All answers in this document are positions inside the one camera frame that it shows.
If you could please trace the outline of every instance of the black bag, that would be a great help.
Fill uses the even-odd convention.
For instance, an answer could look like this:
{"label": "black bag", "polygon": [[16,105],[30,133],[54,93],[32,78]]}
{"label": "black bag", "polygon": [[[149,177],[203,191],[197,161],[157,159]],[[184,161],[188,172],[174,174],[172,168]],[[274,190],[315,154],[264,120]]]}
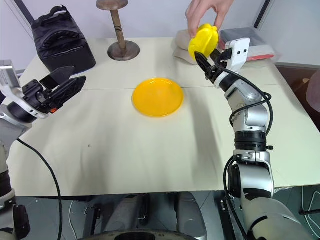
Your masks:
{"label": "black bag", "polygon": [[31,28],[38,56],[50,72],[74,66],[77,74],[96,65],[85,36],[65,6],[55,6]]}

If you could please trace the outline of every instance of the yellow plate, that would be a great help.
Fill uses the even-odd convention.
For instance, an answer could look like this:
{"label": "yellow plate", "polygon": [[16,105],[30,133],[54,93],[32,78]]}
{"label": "yellow plate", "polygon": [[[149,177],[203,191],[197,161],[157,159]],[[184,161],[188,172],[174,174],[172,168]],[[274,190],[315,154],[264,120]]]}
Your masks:
{"label": "yellow plate", "polygon": [[150,78],[140,83],[132,94],[134,107],[142,114],[151,117],[164,117],[172,114],[182,104],[182,88],[167,78]]}
{"label": "yellow plate", "polygon": [[188,52],[190,56],[193,60],[196,60],[195,52],[200,52],[208,58],[215,50],[218,39],[217,27],[211,26],[209,23],[203,24],[198,28],[195,37],[189,42]]}

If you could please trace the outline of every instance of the black cable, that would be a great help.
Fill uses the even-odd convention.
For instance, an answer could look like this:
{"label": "black cable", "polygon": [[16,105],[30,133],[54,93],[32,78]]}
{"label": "black cable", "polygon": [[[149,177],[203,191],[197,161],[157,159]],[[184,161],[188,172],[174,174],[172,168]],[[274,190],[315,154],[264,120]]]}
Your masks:
{"label": "black cable", "polygon": [[38,152],[35,148],[30,146],[29,144],[27,144],[24,141],[22,141],[20,138],[18,138],[17,141],[19,143],[21,143],[22,145],[26,146],[27,148],[31,149],[32,151],[34,151],[41,158],[41,160],[44,162],[44,164],[47,166],[47,168],[49,169],[49,171],[50,171],[50,173],[51,173],[51,175],[53,177],[53,180],[54,180],[54,183],[55,183],[55,186],[56,186],[56,191],[58,192],[58,202],[59,202],[59,233],[58,233],[58,240],[61,240],[62,226],[63,226],[62,199],[61,199],[60,187],[59,187],[56,175],[55,175],[53,169],[50,167],[49,163],[41,155],[40,152]]}
{"label": "black cable", "polygon": [[231,209],[231,212],[234,216],[234,219],[236,221],[236,224],[239,226],[239,229],[241,231],[241,234],[243,236],[243,238],[245,240],[249,240],[248,238],[248,235],[244,229],[244,227],[242,226],[241,222],[240,222],[240,219],[236,213],[236,210],[231,202],[231,199],[230,199],[230,196],[229,196],[229,191],[228,191],[228,187],[227,187],[227,171],[228,171],[228,168],[229,166],[231,166],[233,163],[234,163],[234,156],[230,157],[230,159],[228,160],[228,162],[226,163],[225,167],[224,167],[224,170],[223,170],[223,187],[224,187],[224,192],[225,192],[225,197],[226,197],[226,200],[227,202],[229,203],[229,206],[230,206],[230,209]]}
{"label": "black cable", "polygon": [[248,109],[248,108],[252,108],[252,107],[255,107],[255,106],[264,104],[264,103],[266,103],[266,104],[268,105],[269,112],[270,112],[270,120],[269,120],[268,128],[267,128],[266,133],[265,133],[266,136],[267,136],[267,135],[269,134],[270,130],[271,130],[271,127],[272,127],[272,124],[273,124],[273,121],[274,121],[274,111],[273,111],[273,108],[272,108],[271,103],[270,103],[271,95],[270,95],[269,93],[266,94],[265,92],[261,91],[260,88],[258,88],[256,85],[254,85],[252,82],[250,82],[250,81],[249,81],[247,78],[245,78],[244,76],[241,76],[241,75],[239,75],[238,73],[236,73],[236,72],[234,72],[234,71],[231,71],[231,70],[229,70],[229,69],[227,69],[227,68],[222,67],[222,66],[219,64],[218,61],[214,61],[214,64],[215,64],[215,66],[216,66],[219,70],[224,71],[224,72],[226,72],[226,73],[228,73],[228,74],[231,74],[231,75],[233,75],[233,76],[241,79],[242,81],[244,81],[246,84],[248,84],[249,86],[251,86],[252,88],[254,88],[254,89],[264,98],[264,101],[255,103],[255,104],[257,104],[257,105],[255,105],[255,104],[248,105],[248,106],[243,107],[244,109],[242,109],[242,110],[245,110],[245,109]]}

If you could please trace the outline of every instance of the wooden base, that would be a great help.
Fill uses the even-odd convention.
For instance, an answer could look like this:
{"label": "wooden base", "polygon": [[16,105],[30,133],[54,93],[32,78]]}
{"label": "wooden base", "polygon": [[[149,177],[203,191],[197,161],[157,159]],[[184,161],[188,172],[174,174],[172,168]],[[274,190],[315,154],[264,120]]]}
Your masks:
{"label": "wooden base", "polygon": [[132,41],[125,41],[125,49],[121,49],[118,42],[112,44],[108,49],[108,56],[116,61],[134,59],[139,53],[140,47]]}

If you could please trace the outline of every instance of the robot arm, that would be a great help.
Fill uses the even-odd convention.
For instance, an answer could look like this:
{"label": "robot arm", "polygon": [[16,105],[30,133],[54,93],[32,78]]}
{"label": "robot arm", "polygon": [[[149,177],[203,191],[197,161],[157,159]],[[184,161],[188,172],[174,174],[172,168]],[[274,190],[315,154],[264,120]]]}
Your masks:
{"label": "robot arm", "polygon": [[[273,147],[267,146],[266,140],[271,124],[267,128],[268,111],[262,105],[267,103],[270,106],[268,101],[271,95],[236,73],[247,60],[249,44],[249,38],[228,42],[221,54],[218,51],[212,53],[215,66],[211,66],[201,53],[195,53],[206,79],[225,92],[224,96],[232,110],[230,123],[235,136],[235,150],[226,166],[228,202],[232,208],[229,195],[240,199],[245,239],[312,239],[290,210],[272,199],[274,180],[267,150]],[[272,123],[272,108],[269,110]]]}
{"label": "robot arm", "polygon": [[23,239],[30,231],[26,208],[16,204],[11,188],[7,165],[11,145],[32,127],[33,121],[55,113],[81,91],[86,77],[69,79],[73,70],[73,66],[58,68],[40,82],[29,82],[21,91],[12,62],[0,61],[0,90],[13,100],[0,105],[0,240]]}

